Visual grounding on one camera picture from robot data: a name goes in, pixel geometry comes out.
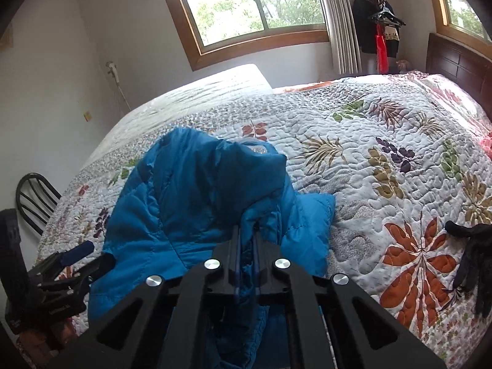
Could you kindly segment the person's left hand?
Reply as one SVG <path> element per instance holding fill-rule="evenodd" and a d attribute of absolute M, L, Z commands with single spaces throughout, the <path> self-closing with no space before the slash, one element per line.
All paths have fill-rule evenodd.
<path fill-rule="evenodd" d="M 35 330 L 22 332 L 16 340 L 16 348 L 30 368 L 45 368 L 76 339 L 73 319 L 69 317 L 55 324 L 47 333 Z"/>

